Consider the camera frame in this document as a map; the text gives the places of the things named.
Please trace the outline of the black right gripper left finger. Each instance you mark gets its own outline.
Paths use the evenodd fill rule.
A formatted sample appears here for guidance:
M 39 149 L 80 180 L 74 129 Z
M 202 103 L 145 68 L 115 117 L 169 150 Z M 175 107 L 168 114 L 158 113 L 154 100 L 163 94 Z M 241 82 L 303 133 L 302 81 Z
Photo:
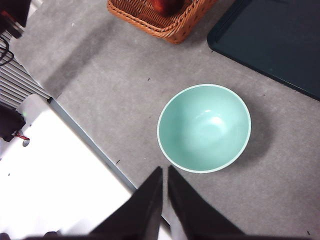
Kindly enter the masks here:
M 163 169 L 157 167 L 120 208 L 85 235 L 31 236 L 29 240 L 156 240 L 163 207 Z

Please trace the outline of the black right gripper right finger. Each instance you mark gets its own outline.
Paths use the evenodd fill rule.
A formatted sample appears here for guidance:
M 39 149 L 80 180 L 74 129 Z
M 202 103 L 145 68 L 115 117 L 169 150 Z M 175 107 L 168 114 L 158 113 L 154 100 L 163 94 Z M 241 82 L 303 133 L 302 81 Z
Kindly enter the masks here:
M 171 165 L 168 197 L 188 240 L 304 240 L 304 237 L 250 235 L 208 204 Z

